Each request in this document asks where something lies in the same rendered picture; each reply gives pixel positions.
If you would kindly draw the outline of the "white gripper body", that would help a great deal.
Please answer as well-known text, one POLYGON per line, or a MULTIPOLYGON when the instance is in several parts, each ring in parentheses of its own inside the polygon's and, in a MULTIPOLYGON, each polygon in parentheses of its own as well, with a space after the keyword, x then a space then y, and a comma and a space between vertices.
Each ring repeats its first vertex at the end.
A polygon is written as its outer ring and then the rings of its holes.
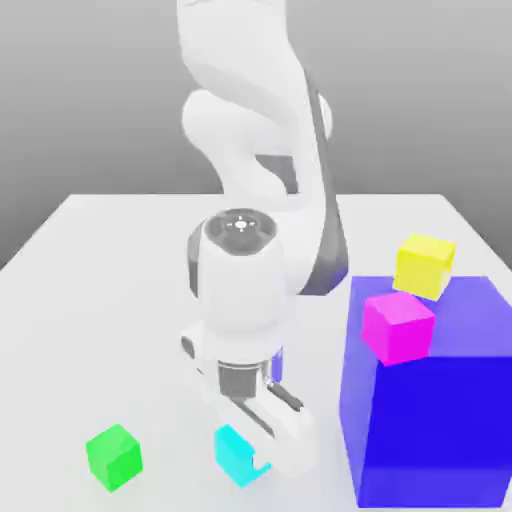
POLYGON ((315 421, 308 408, 280 384, 256 375, 253 398, 231 399, 196 372, 196 390, 223 424, 230 425, 255 450, 261 463, 280 475, 301 477, 317 460, 315 421))

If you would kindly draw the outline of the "small cyan cube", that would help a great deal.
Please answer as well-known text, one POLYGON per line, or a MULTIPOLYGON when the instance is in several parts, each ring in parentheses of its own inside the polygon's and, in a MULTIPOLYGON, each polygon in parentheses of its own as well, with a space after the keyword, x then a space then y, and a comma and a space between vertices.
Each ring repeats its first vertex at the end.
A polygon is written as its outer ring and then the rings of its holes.
POLYGON ((272 468, 268 462, 255 466, 256 450, 229 424, 216 430, 214 451, 217 465, 239 488, 251 484, 272 468))

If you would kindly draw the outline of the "small magenta cube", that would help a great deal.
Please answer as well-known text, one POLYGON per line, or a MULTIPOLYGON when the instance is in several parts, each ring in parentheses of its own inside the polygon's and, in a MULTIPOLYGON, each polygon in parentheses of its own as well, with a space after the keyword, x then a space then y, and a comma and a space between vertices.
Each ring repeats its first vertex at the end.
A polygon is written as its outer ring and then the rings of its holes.
POLYGON ((369 297, 364 302, 361 339, 384 366, 426 358, 436 315, 406 292, 369 297))

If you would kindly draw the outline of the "small green cube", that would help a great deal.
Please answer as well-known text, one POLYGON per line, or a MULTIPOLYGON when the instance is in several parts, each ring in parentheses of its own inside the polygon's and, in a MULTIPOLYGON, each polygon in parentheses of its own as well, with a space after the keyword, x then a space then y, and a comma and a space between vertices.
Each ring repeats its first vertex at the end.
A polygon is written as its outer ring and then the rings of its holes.
POLYGON ((88 466, 108 492, 143 471, 141 446, 121 424, 114 424, 85 443, 88 466))

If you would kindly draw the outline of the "small yellow cube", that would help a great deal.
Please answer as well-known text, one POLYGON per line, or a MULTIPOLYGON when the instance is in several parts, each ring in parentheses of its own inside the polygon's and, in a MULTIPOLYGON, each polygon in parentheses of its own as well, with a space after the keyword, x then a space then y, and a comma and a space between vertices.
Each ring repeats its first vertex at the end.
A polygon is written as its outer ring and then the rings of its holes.
POLYGON ((411 234, 398 249, 392 287, 430 301, 438 301, 452 275, 456 244, 411 234))

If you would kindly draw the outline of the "large blue box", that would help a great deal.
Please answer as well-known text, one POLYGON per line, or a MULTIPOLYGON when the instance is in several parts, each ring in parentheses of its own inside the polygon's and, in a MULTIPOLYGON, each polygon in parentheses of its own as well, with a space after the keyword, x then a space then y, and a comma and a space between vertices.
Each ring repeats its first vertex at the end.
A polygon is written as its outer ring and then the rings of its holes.
POLYGON ((429 357, 383 365, 361 337, 388 276, 352 280, 339 416, 358 506, 494 508, 512 481, 512 304, 486 277, 431 305, 429 357))

